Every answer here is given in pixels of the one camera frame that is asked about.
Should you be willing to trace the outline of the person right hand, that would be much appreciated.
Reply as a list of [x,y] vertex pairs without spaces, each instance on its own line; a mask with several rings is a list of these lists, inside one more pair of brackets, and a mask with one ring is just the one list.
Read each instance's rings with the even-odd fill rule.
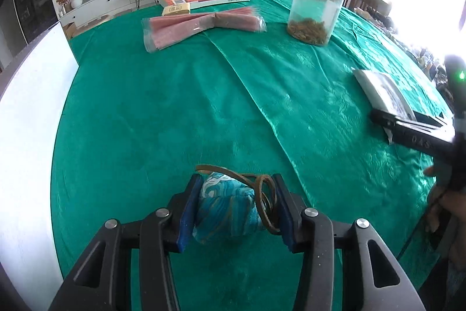
[[436,250],[448,257],[455,269],[465,270],[465,190],[447,189],[452,169],[446,164],[434,164],[424,170],[427,177],[436,178],[431,188],[426,212],[427,230],[440,238]]

